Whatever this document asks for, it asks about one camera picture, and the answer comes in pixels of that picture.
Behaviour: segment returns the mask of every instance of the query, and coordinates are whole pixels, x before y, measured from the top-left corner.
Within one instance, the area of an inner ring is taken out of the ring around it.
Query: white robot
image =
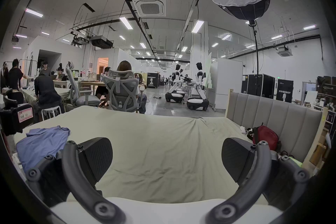
[[[166,101],[170,102],[173,100],[176,103],[181,103],[183,100],[183,97],[185,96],[185,92],[180,89],[182,85],[182,80],[180,80],[180,65],[177,64],[175,67],[175,71],[172,76],[173,80],[173,86],[170,88],[170,90],[166,93]]]
[[[196,64],[198,72],[195,74],[195,81],[189,79],[189,84],[195,85],[195,91],[198,95],[197,97],[191,97],[187,100],[187,107],[190,110],[196,110],[202,108],[203,111],[207,111],[209,106],[209,101],[206,99],[205,93],[203,91],[203,81],[205,78],[205,73],[202,70],[202,63],[198,62]]]

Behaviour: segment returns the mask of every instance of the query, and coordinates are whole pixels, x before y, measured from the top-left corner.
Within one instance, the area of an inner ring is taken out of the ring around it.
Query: red bag
[[[249,131],[247,137],[253,141],[254,144],[258,144],[259,141],[265,140],[268,143],[269,149],[279,152],[281,149],[281,142],[275,132],[266,126],[254,127],[252,131]]]

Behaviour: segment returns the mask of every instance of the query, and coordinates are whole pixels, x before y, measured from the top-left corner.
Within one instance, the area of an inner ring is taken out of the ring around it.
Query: black box
[[[241,83],[241,93],[247,93],[247,83],[249,81],[248,75],[243,75],[243,82]]]
[[[275,78],[270,75],[249,75],[247,94],[273,99]]]

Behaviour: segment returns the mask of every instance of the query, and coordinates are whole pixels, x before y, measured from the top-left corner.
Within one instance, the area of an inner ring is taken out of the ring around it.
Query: bed
[[[15,134],[15,142],[30,129],[56,125],[69,128],[69,140],[76,143],[107,137],[113,161],[96,184],[104,197],[155,203],[227,199],[238,185],[222,164],[221,150],[228,137],[249,141],[241,133],[241,125],[278,122],[272,127],[281,128],[275,131],[284,149],[301,161],[320,126],[321,112],[265,99],[231,93],[226,117],[167,117],[82,106],[24,129],[23,134]],[[257,203],[267,204],[263,196]]]

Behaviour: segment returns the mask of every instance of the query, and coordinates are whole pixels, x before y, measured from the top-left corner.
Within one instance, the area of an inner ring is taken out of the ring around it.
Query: white stool
[[[43,115],[45,114],[46,116],[49,115],[49,118],[51,118],[51,115],[52,117],[56,117],[58,116],[59,114],[61,114],[61,108],[60,106],[55,106],[55,107],[51,107],[51,108],[46,108],[46,109],[42,109],[41,110],[41,114],[42,114],[42,120],[44,120],[44,117]]]

